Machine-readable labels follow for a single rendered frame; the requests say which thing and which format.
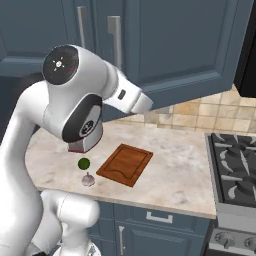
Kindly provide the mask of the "pale purple garlic bulb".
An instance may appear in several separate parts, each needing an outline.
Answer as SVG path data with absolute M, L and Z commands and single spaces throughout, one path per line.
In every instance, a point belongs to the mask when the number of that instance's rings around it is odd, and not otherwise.
M 87 173 L 83 178 L 82 178 L 82 184 L 84 186 L 92 186 L 95 184 L 95 178 L 90 174 L 90 173 Z

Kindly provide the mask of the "grey gas hob stove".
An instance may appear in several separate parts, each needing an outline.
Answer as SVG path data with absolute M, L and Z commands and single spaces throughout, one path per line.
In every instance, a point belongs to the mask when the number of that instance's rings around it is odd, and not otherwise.
M 256 136 L 205 135 L 216 221 L 204 256 L 256 256 L 244 242 L 256 237 Z M 225 249 L 215 240 L 228 232 L 235 245 Z

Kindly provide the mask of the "grey stove knob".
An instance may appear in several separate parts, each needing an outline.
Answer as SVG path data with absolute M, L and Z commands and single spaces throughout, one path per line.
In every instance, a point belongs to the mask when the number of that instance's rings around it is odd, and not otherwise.
M 235 238 L 228 232 L 219 232 L 215 236 L 215 240 L 225 249 L 235 245 Z
M 256 254 L 256 237 L 247 238 L 244 244 L 248 249 Z

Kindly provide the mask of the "blue base cabinet door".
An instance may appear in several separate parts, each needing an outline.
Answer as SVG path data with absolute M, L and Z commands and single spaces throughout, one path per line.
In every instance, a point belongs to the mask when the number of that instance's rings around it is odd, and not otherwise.
M 118 226 L 124 226 L 124 256 L 200 256 L 204 238 L 183 232 L 167 231 L 160 228 L 137 224 L 115 222 L 116 238 L 120 242 Z

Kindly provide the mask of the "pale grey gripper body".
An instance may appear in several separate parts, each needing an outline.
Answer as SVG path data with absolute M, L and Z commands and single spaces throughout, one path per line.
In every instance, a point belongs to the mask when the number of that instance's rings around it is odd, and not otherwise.
M 148 112 L 153 105 L 153 101 L 144 93 L 141 93 L 131 112 L 134 114 L 143 114 Z

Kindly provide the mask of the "blue drawer front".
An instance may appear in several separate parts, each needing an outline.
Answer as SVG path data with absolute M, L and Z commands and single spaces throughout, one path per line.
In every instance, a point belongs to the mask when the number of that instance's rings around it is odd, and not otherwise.
M 161 223 L 146 219 L 147 211 L 151 211 L 153 216 L 166 218 L 169 214 L 173 216 L 173 223 Z M 199 236 L 205 236 L 208 230 L 210 220 L 207 218 L 172 213 L 160 210 L 152 210 L 128 205 L 114 205 L 115 219 L 130 223 L 143 223 L 182 232 L 187 232 Z

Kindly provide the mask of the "green lime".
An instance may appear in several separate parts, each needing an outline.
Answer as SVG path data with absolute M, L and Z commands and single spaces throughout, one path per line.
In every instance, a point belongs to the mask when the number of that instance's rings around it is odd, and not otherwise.
M 90 160 L 88 158 L 81 158 L 78 161 L 78 167 L 81 170 L 87 170 L 90 167 Z

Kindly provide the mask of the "black range hood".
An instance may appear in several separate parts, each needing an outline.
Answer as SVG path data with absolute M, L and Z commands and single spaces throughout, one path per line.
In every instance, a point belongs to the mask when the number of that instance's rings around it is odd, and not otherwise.
M 234 84 L 241 97 L 256 98 L 256 0 L 252 6 Z

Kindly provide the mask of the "white red small appliance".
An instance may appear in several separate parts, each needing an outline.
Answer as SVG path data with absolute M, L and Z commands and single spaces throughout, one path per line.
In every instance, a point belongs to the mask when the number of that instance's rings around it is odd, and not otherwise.
M 82 140 L 68 144 L 69 152 L 86 153 L 90 151 L 102 138 L 103 126 L 99 121 L 93 132 Z

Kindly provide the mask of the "brown wooden cutting board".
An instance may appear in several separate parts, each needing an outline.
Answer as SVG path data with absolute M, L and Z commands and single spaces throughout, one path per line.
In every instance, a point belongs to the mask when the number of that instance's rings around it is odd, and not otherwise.
M 120 144 L 96 174 L 133 187 L 152 156 L 150 151 Z

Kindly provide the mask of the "narrow blue base cabinet panel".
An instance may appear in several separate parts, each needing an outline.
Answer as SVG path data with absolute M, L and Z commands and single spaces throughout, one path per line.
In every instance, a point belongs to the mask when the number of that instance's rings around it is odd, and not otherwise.
M 102 256 L 116 256 L 114 210 L 111 203 L 99 201 L 100 217 L 88 229 L 89 237 L 99 248 Z

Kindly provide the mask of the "wide blue wall cabinet door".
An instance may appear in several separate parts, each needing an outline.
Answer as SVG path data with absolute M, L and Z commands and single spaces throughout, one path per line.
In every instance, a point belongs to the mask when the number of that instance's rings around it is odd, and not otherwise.
M 108 16 L 121 17 L 122 71 L 155 109 L 232 87 L 254 0 L 92 0 L 97 54 L 115 64 Z

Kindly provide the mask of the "narrow blue wall cabinet door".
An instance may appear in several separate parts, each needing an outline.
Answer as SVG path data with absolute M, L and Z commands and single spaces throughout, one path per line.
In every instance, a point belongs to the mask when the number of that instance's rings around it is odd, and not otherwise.
M 78 8 L 87 0 L 0 0 L 0 76 L 41 70 L 55 46 L 80 45 Z

